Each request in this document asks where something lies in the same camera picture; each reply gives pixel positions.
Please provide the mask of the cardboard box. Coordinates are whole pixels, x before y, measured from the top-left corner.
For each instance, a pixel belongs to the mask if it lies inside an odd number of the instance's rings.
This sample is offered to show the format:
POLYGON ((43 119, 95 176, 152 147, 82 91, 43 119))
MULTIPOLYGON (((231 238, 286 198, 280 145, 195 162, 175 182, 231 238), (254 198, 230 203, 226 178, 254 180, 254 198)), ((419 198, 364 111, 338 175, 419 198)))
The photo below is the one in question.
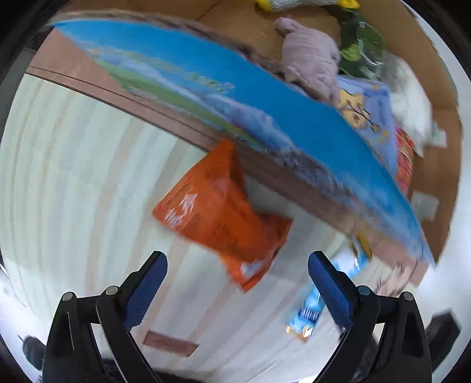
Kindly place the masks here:
MULTIPOLYGON (((435 264, 449 235, 461 122, 445 70, 400 1, 362 1, 363 17, 406 59, 449 135, 414 165, 404 196, 337 105, 284 79, 276 15, 253 1, 71 1, 50 20, 119 86, 245 143, 346 207, 410 258, 435 264)), ((340 42, 335 6, 287 13, 340 42)))

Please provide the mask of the silver sponge with yellow ends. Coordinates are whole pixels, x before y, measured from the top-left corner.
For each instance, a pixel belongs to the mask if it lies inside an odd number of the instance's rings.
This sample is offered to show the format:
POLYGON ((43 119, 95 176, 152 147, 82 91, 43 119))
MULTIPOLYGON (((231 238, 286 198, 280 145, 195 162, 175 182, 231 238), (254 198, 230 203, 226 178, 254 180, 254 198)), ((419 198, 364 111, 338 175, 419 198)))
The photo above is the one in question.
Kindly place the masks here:
POLYGON ((255 0, 257 6, 267 12, 281 12, 299 6, 340 6, 344 9, 359 9, 357 0, 255 0))

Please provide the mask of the pink rug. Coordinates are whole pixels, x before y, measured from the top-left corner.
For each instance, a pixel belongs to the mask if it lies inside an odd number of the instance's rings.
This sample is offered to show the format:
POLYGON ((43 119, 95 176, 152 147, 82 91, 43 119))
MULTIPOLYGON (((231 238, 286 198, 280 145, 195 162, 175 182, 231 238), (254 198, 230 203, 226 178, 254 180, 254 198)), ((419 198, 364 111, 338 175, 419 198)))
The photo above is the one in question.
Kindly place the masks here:
MULTIPOLYGON (((214 149, 226 137, 197 120, 189 119, 164 105, 123 90, 98 64, 56 29, 42 43, 26 72, 103 101, 204 151, 214 149)), ((346 207, 326 198, 318 189, 296 177, 288 168, 276 164, 245 143, 238 141, 235 145, 244 171, 249 176, 316 215, 338 231, 348 235, 357 231, 363 232, 374 254, 381 261, 391 267, 399 263, 405 267, 413 267, 414 272, 410 275, 410 282, 414 286, 421 283, 428 269, 427 265, 410 258, 396 241, 387 238, 376 227, 346 207)))

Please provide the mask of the light blue tissue pack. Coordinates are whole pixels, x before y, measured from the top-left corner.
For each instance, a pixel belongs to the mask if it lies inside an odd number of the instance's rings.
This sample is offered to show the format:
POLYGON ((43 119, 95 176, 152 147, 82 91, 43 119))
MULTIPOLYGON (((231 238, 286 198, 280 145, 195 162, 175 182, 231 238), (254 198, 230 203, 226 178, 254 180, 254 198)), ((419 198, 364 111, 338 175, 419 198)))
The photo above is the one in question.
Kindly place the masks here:
POLYGON ((337 81, 337 109, 395 176, 398 149, 389 87, 379 81, 342 75, 337 81))

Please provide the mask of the red patterned snack bag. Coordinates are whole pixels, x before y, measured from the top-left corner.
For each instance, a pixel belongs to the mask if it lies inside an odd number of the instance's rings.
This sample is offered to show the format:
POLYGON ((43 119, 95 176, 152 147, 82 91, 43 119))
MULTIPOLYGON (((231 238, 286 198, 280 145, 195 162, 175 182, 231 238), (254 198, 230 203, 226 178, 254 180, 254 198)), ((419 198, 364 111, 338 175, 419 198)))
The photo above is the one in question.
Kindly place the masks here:
POLYGON ((408 134, 397 123, 394 124, 394 127, 397 144, 395 180, 402 194, 408 196, 413 179, 416 148, 408 134))

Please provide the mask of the orange snack bag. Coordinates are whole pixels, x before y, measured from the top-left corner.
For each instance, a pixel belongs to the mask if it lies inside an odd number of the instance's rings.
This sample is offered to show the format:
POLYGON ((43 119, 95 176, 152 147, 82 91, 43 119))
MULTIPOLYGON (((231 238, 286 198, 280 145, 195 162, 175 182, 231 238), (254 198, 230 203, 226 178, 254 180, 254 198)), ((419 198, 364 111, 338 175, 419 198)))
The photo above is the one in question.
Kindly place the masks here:
POLYGON ((251 206, 231 141, 221 141, 187 171, 152 213, 185 239, 217 252, 244 292, 268 272, 293 224, 289 217, 251 206))

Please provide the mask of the blue narrow snack packet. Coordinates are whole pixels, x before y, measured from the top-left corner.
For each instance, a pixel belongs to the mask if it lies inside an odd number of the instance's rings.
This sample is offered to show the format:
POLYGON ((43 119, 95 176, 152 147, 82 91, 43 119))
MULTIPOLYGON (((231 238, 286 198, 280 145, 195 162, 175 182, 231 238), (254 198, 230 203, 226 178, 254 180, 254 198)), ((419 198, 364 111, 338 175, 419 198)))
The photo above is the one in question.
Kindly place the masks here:
MULTIPOLYGON (((336 270, 353 278, 369 264, 372 257, 371 246, 366 236, 359 232, 349 240, 348 244, 343 244, 334 253, 331 263, 336 270)), ((308 341, 325 307, 322 295, 314 284, 303 305, 288 322, 286 331, 302 341, 308 341)))

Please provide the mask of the dark green snack bag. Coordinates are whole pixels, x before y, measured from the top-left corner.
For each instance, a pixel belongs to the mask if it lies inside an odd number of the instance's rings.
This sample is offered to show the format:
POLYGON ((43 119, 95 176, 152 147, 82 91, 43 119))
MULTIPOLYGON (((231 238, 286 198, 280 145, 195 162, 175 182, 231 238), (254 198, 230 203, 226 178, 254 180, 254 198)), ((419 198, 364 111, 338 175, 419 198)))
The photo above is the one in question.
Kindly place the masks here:
POLYGON ((343 74, 379 81, 386 40, 357 9, 342 8, 340 21, 340 63, 343 74))

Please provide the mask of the mauve towel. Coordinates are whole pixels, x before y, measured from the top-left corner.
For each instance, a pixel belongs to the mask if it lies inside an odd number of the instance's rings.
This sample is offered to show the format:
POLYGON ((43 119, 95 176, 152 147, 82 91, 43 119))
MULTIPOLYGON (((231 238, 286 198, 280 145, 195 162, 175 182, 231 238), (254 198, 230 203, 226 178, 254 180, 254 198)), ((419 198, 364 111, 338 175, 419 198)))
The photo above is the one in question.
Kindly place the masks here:
POLYGON ((285 81, 298 85, 316 100, 337 105, 340 53, 334 39, 291 18, 278 18, 276 30, 283 36, 285 81))

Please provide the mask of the white soft pillow pack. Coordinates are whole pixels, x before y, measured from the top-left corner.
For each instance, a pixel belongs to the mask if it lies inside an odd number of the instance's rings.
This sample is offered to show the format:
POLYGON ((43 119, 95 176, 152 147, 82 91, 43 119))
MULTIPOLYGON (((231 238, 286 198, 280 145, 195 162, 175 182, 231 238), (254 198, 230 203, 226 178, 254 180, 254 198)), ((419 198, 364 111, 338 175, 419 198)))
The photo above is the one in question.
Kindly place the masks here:
POLYGON ((432 133, 432 105, 414 71, 402 58, 386 52, 383 59, 382 82, 389 87, 394 119, 418 148, 432 133))

